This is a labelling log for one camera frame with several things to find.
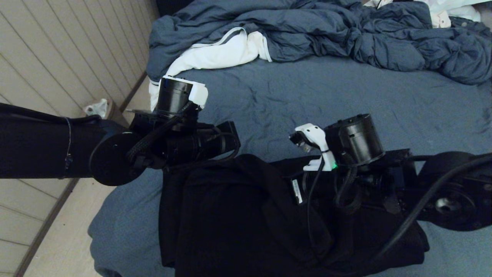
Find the bed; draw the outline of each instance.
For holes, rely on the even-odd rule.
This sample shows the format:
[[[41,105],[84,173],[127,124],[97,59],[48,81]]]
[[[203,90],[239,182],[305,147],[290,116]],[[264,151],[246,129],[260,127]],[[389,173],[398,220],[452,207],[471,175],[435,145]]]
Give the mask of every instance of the bed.
[[[288,139],[295,127],[327,126],[359,113],[372,115],[386,150],[411,148],[419,155],[492,149],[490,76],[469,85],[437,71],[402,72],[350,57],[308,56],[193,69],[177,77],[206,84],[209,98],[200,122],[233,120],[240,154],[267,162],[304,155]],[[162,172],[147,169],[108,196],[89,228],[94,266],[102,276],[174,276],[160,261],[161,189]],[[490,275],[492,227],[454,232],[427,222],[420,225],[431,247],[424,263],[375,276]]]

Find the black cylindrical actuator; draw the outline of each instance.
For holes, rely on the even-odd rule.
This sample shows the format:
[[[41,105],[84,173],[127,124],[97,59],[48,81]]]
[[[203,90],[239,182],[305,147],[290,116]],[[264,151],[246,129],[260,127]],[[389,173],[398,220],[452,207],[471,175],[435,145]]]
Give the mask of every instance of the black cylindrical actuator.
[[[349,153],[358,165],[371,163],[384,155],[381,141],[369,114],[339,120],[324,129],[326,142],[334,155]]]
[[[193,84],[176,81],[168,78],[162,78],[159,90],[159,99],[155,107],[155,112],[161,117],[171,119],[174,115],[189,102],[189,94]],[[182,115],[182,120],[177,127],[194,128],[198,120],[198,105],[193,107]]]

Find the white fabric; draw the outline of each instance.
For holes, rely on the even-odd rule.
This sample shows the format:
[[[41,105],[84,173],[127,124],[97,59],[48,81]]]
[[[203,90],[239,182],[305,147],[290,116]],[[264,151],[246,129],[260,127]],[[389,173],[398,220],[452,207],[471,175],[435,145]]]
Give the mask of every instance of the white fabric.
[[[260,57],[272,62],[267,38],[260,32],[246,33],[241,27],[232,28],[219,41],[212,44],[196,43],[178,57],[168,68],[166,76],[176,76],[190,69],[222,69],[249,63]],[[151,110],[159,99],[160,81],[151,81],[149,94]]]
[[[448,10],[448,14],[449,14],[449,16],[462,17],[462,18],[466,18],[466,19],[473,20],[476,22],[480,22],[482,20],[481,16],[480,16],[480,12],[478,12],[471,5],[466,5],[463,7],[450,9],[450,10]]]
[[[418,0],[425,2],[429,6],[430,12],[439,13],[441,11],[455,9],[466,5],[473,5],[489,0]]]
[[[449,28],[451,27],[451,19],[449,19],[449,15],[447,11],[441,12],[431,12],[430,19],[432,20],[433,28]]]
[[[101,99],[101,101],[89,105],[84,108],[86,115],[99,115],[101,118],[105,118],[106,112],[108,110],[108,101],[106,99]]]
[[[415,0],[429,6],[433,28],[451,27],[450,16],[458,16],[473,21],[480,21],[480,13],[471,4],[487,0]],[[369,0],[364,6],[380,8],[393,0]]]

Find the white label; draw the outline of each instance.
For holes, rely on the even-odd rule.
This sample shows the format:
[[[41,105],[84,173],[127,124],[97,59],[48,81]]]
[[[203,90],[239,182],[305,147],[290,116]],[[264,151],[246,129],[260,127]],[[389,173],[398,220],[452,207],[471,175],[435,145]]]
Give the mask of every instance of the white label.
[[[303,197],[301,196],[301,190],[299,189],[299,184],[297,182],[297,179],[294,179],[291,182],[292,182],[292,188],[294,189],[294,193],[296,194],[297,204],[300,204],[303,202]]]

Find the black cloth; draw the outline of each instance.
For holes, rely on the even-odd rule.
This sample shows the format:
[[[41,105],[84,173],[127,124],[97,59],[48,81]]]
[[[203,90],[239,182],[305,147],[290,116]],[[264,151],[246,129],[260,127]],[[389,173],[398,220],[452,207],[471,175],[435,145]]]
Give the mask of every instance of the black cloth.
[[[220,167],[164,176],[159,240],[162,264],[176,276],[334,276],[370,258],[402,221],[400,214],[360,209],[337,212],[329,201],[311,207],[315,250],[307,234],[306,205],[293,202],[282,176],[307,158],[268,164],[242,155]],[[427,237],[415,223],[370,269],[420,264]]]

